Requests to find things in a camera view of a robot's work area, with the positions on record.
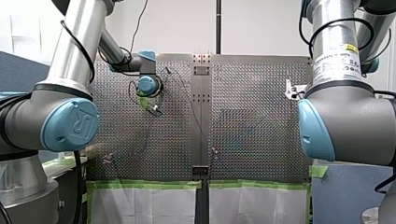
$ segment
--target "white paper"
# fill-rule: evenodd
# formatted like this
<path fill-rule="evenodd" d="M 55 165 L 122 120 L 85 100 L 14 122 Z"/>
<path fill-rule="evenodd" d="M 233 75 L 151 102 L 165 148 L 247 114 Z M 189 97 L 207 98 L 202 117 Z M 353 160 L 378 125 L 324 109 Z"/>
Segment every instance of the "white paper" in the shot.
<path fill-rule="evenodd" d="M 40 42 L 30 37 L 13 37 L 14 54 L 22 58 L 40 62 Z"/>
<path fill-rule="evenodd" d="M 40 19 L 34 14 L 11 14 L 11 32 L 13 37 L 40 39 Z"/>

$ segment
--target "bolt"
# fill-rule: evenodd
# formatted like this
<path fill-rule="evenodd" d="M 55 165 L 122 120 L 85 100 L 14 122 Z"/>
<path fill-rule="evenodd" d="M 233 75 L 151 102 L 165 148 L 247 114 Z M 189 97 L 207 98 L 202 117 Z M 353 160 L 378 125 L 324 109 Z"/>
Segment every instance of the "bolt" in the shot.
<path fill-rule="evenodd" d="M 64 201 L 58 202 L 58 211 L 64 210 Z"/>

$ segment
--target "white clip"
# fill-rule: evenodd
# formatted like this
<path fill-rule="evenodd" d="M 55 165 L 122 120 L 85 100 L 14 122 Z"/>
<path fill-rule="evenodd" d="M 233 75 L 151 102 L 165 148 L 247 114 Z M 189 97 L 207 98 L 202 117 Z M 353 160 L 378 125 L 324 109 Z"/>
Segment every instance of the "white clip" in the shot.
<path fill-rule="evenodd" d="M 289 79 L 286 79 L 285 95 L 289 100 L 302 100 L 306 85 L 291 86 Z"/>

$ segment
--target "metal pegboard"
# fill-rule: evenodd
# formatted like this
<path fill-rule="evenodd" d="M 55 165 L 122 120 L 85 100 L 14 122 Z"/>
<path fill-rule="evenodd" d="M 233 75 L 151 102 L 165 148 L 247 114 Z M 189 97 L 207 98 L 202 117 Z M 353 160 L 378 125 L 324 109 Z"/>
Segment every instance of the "metal pegboard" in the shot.
<path fill-rule="evenodd" d="M 305 57 L 213 56 L 211 179 L 309 181 L 297 102 L 285 95 L 311 79 Z"/>
<path fill-rule="evenodd" d="M 157 60 L 164 84 L 158 118 L 136 103 L 134 85 L 130 99 L 128 88 L 137 77 L 112 73 L 106 63 L 96 62 L 93 99 L 101 124 L 88 149 L 89 179 L 191 180 L 192 55 Z"/>

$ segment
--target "cable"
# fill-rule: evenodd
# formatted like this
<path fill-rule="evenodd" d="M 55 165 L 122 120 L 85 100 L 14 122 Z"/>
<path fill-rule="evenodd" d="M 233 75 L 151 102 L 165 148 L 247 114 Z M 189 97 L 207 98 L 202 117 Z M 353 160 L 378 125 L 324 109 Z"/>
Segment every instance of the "cable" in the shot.
<path fill-rule="evenodd" d="M 9 213 L 7 212 L 6 208 L 3 206 L 1 202 L 0 202 L 0 213 L 3 216 L 3 219 L 6 222 L 6 224 L 12 224 L 11 217 L 9 216 Z"/>
<path fill-rule="evenodd" d="M 76 201 L 76 210 L 73 218 L 73 224 L 79 223 L 79 216 L 81 214 L 81 206 L 82 206 L 82 187 L 83 187 L 83 179 L 82 179 L 82 166 L 81 166 L 81 157 L 79 156 L 78 151 L 74 151 L 74 156 L 76 160 L 76 169 L 77 169 L 77 201 Z"/>
<path fill-rule="evenodd" d="M 90 69 L 91 69 L 90 83 L 92 83 L 93 80 L 95 79 L 95 67 L 93 66 L 93 61 L 91 60 L 90 55 L 88 54 L 87 50 L 85 50 L 85 48 L 81 44 L 81 42 L 79 42 L 79 40 L 73 35 L 73 33 L 69 30 L 69 28 L 67 28 L 67 26 L 64 23 L 64 21 L 61 21 L 61 25 L 66 30 L 66 32 L 73 38 L 73 40 L 75 41 L 76 46 L 78 47 L 78 49 L 81 51 L 81 53 L 84 55 L 85 59 L 87 60 L 87 63 L 90 66 Z"/>
<path fill-rule="evenodd" d="M 301 12 L 300 12 L 300 19 L 299 19 L 298 27 L 299 27 L 299 33 L 300 33 L 301 39 L 305 42 L 305 44 L 309 45 L 309 41 L 305 38 L 305 36 L 303 34 L 303 15 L 304 15 L 305 8 L 306 8 L 306 0 L 303 0 L 302 5 L 301 5 Z"/>
<path fill-rule="evenodd" d="M 389 47 L 391 40 L 392 40 L 392 29 L 389 28 L 389 38 L 388 38 L 387 45 L 378 54 L 376 54 L 372 59 L 362 62 L 361 65 L 369 64 L 369 63 L 373 62 L 375 59 L 377 59 L 379 56 L 381 56 L 385 52 L 385 50 L 387 50 L 387 48 Z"/>
<path fill-rule="evenodd" d="M 320 34 L 320 32 L 322 32 L 324 29 L 328 28 L 330 25 L 332 25 L 336 22 L 340 22 L 340 21 L 358 21 L 358 22 L 362 23 L 363 25 L 365 25 L 369 29 L 370 39 L 367 41 L 366 44 L 359 47 L 359 50 L 365 49 L 374 40 L 375 30 L 374 30 L 373 26 L 370 24 L 370 22 L 368 22 L 368 21 L 365 21 L 360 18 L 343 18 L 343 19 L 339 19 L 339 20 L 335 20 L 335 21 L 329 21 L 329 22 L 325 23 L 324 25 L 320 26 L 314 32 L 314 34 L 312 35 L 312 37 L 309 41 L 309 55 L 311 56 L 311 58 L 314 58 L 314 53 L 313 53 L 314 42 L 315 42 L 315 39 L 317 38 L 317 36 Z"/>
<path fill-rule="evenodd" d="M 4 101 L 0 101 L 0 111 L 9 105 L 15 105 L 17 102 L 22 100 L 27 100 L 32 96 L 32 93 L 18 94 L 16 96 L 11 96 Z"/>
<path fill-rule="evenodd" d="M 381 194 L 387 194 L 386 191 L 381 190 L 381 189 L 384 188 L 386 185 L 392 183 L 395 180 L 396 180 L 396 174 L 392 175 L 390 178 L 384 180 L 379 185 L 375 186 L 375 188 L 374 188 L 375 192 L 381 193 Z"/>
<path fill-rule="evenodd" d="M 146 11 L 146 7 L 148 6 L 148 2 L 149 2 L 149 0 L 146 0 L 145 5 L 143 6 L 142 12 L 140 13 L 139 19 L 137 20 L 136 30 L 134 31 L 134 37 L 132 37 L 131 50 L 129 50 L 130 52 L 132 52 L 132 50 L 134 49 L 134 38 L 136 37 L 137 31 L 139 31 L 140 20 L 142 19 L 142 16 L 143 16 L 143 14 Z"/>

